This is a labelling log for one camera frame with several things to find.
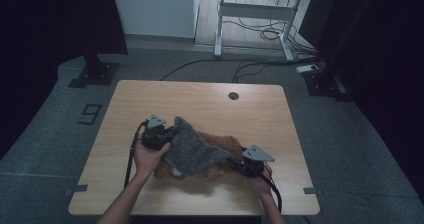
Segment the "desk leg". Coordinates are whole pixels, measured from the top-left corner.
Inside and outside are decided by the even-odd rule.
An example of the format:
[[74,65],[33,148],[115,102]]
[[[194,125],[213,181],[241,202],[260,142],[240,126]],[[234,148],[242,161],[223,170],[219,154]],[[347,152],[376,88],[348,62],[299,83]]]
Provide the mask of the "desk leg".
[[219,1],[219,11],[218,11],[218,29],[216,30],[215,36],[215,57],[221,57],[222,49],[222,8],[224,6],[224,0]]
[[287,23],[286,27],[284,28],[283,35],[280,36],[280,42],[281,42],[281,45],[283,46],[284,54],[286,55],[286,58],[287,58],[288,61],[294,60],[292,52],[290,50],[290,43],[288,41],[288,37],[289,37],[289,34],[290,34],[290,29],[293,25],[294,18],[296,17],[296,13],[297,13],[297,9],[299,7],[299,3],[300,3],[300,0],[296,0],[295,4],[292,7],[288,23]]

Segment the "black tripod base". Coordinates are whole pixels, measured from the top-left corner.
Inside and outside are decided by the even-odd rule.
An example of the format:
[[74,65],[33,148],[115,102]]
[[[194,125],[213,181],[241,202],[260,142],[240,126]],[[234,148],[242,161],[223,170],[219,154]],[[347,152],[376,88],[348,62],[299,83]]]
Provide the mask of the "black tripod base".
[[320,73],[305,72],[302,74],[305,79],[306,87],[311,96],[335,97],[338,89],[334,81],[330,85],[322,85]]
[[84,88],[86,85],[102,85],[110,86],[116,72],[119,69],[119,63],[102,63],[104,65],[102,74],[93,76],[89,73],[89,68],[86,66],[77,79],[73,79],[69,88]]
[[329,84],[328,81],[323,81],[320,73],[305,72],[302,74],[305,79],[306,87],[308,88],[309,95],[311,96],[326,96],[334,97],[337,101],[351,102],[351,98],[346,92],[341,92],[338,83],[332,79]]

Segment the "human hand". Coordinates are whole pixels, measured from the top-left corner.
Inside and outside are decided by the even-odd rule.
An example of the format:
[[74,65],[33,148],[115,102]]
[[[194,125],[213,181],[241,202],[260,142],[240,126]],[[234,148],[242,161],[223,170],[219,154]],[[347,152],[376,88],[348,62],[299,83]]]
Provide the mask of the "human hand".
[[[262,172],[262,175],[264,175],[266,178],[271,180],[272,176],[272,169],[268,165],[268,163],[264,163],[265,168]],[[264,196],[272,195],[271,194],[271,187],[260,177],[255,178],[248,178],[249,183],[252,186],[253,190],[255,191],[256,195],[258,195],[259,198],[262,198]]]
[[134,162],[137,168],[136,176],[138,175],[150,175],[157,165],[159,164],[160,158],[165,154],[169,148],[170,144],[166,143],[161,150],[152,151],[146,149],[142,144],[141,140],[137,141],[135,145],[135,154]]

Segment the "table grommet hole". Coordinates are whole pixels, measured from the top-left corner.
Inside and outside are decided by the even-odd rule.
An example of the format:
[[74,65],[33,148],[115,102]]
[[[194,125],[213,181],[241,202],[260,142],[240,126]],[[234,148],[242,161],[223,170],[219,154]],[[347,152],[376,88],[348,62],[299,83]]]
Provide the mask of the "table grommet hole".
[[237,100],[239,98],[239,95],[236,92],[230,92],[230,94],[228,94],[228,97],[231,100],[235,101],[235,100]]

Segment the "human arm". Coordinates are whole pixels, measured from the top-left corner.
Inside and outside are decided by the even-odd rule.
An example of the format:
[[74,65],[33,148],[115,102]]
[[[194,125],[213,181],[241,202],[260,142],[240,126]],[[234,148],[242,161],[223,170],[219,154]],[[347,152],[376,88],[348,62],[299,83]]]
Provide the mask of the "human arm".
[[[267,170],[264,170],[262,174],[270,180],[272,169],[268,163],[265,163],[265,167]],[[281,215],[280,210],[278,210],[277,204],[275,204],[274,198],[272,197],[271,187],[260,177],[249,178],[249,182],[262,203],[268,223],[285,224],[286,222],[284,221],[284,218]]]
[[150,151],[137,141],[135,146],[134,162],[136,173],[133,179],[128,183],[119,196],[113,201],[106,212],[102,215],[98,224],[119,224],[127,223],[128,218],[137,201],[138,194],[149,179],[152,172],[159,164],[160,158],[169,150],[170,144],[167,143],[160,151]]

